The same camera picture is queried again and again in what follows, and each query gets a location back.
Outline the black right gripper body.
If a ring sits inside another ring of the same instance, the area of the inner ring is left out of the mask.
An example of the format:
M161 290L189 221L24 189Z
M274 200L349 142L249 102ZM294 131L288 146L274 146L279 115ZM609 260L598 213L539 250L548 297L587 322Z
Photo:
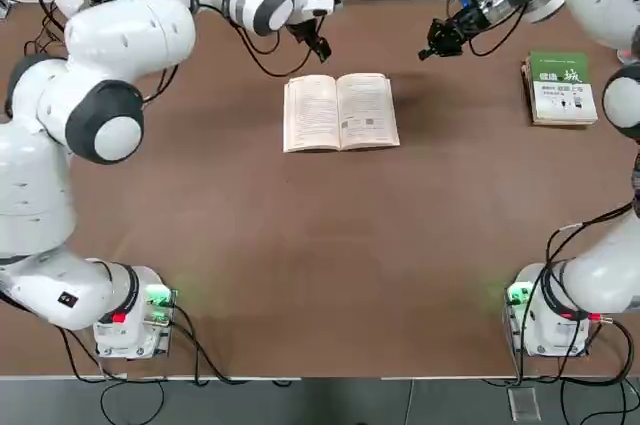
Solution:
M489 20L482 10L473 4L457 11L452 20L456 30L462 34L479 34L489 28Z

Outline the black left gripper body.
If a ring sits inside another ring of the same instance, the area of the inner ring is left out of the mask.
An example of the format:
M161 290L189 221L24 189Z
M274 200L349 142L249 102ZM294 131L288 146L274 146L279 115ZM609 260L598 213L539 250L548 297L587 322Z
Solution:
M316 41L318 20L316 18L308 19L296 24L288 24L287 30L295 38L296 41Z

